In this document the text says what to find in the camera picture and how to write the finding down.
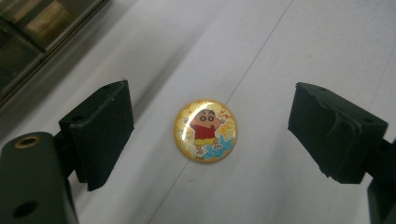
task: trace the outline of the white surface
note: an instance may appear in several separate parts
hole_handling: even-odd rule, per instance
[[[104,187],[70,178],[80,223],[370,223],[366,176],[326,178],[287,130],[296,82],[334,91],[396,136],[396,3],[391,0],[118,1],[0,111],[0,143],[59,132],[92,92],[130,82],[135,130]],[[179,109],[219,100],[236,116],[233,152],[189,161]]]

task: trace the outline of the pin badge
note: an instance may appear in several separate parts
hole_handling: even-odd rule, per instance
[[[236,122],[226,105],[198,100],[178,113],[174,137],[180,151],[193,161],[219,161],[236,143]]]

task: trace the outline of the cartoon boy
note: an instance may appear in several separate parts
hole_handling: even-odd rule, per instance
[[[195,130],[194,144],[198,150],[197,154],[202,154],[202,147],[205,145],[219,148],[219,139],[216,137],[216,130],[225,120],[218,119],[213,110],[203,109],[195,115],[190,122],[190,126]]]

